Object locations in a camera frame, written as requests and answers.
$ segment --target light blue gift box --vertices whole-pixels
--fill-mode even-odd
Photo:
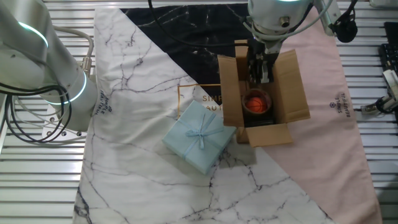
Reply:
[[[203,174],[207,174],[236,131],[193,101],[162,142]]]

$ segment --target box flap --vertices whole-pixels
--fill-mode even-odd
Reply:
[[[241,99],[242,96],[250,89],[249,84],[247,81],[239,81],[239,90],[241,93]]]
[[[251,147],[273,146],[292,143],[287,124],[275,124],[246,128]]]
[[[279,55],[274,65],[274,78],[275,82],[279,84],[279,92],[282,97],[284,122],[309,119],[310,110],[295,50]]]
[[[237,128],[236,130],[236,142],[239,144],[249,143],[248,133],[246,128]]]
[[[244,44],[247,42],[248,42],[247,40],[235,40],[235,44],[237,43]],[[249,76],[248,60],[246,59],[247,55],[248,55],[248,47],[246,46],[235,47],[235,58],[236,58],[236,65],[238,67],[239,80],[247,80]]]
[[[243,127],[243,111],[235,58],[218,56],[224,125]]]

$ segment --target marble pattern cloth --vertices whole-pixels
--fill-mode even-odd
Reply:
[[[166,37],[154,22],[149,9],[122,9],[163,52],[199,84],[220,84],[217,55],[235,57],[234,47],[192,47]],[[164,29],[174,37],[198,44],[233,44],[253,35],[240,20],[249,15],[247,4],[204,4],[166,6],[154,9]],[[221,88],[206,88],[210,96],[220,96]]]
[[[261,148],[233,140],[207,176],[166,149],[177,85],[195,81],[119,9],[96,10],[95,45],[73,223],[334,223]]]

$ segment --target keyboard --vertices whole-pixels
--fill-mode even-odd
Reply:
[[[382,44],[379,53],[384,71],[394,70],[398,73],[398,44]]]

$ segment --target pink cloth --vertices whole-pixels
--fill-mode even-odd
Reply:
[[[303,25],[317,15],[313,10]],[[289,124],[293,144],[264,150],[334,221],[382,223],[335,39],[317,22],[288,38],[282,51],[290,49],[298,55],[311,119]]]

